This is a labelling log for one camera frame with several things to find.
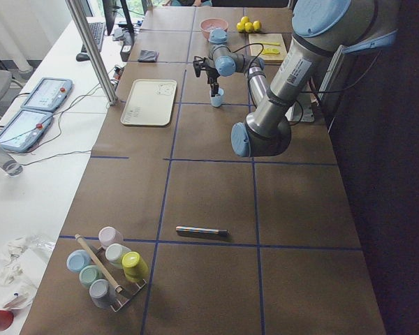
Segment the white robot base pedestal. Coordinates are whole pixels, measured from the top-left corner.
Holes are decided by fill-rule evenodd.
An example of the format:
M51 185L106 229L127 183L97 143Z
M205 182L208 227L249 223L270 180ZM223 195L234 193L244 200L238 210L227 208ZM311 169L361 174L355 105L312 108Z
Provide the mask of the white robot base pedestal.
M286 118L291 124L312 123L315 121L309 85L306 84L303 90L304 93L298 95L296 102L286 113Z

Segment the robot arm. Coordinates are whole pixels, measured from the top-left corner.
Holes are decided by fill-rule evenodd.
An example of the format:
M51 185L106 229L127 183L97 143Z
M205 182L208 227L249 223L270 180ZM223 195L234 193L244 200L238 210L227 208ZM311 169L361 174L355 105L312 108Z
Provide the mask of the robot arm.
M231 131L233 151L241 157L276 156L291 141L288 109L304 91L319 63L344 53L363 53L391 46L397 34L400 1L298 1L293 10L293 35L288 54L273 81L263 73L258 57L234 53L223 29L209 35L209 55L195 60L195 72L205 70L211 95L219 90L217 79L243 73L253 88L256 110Z

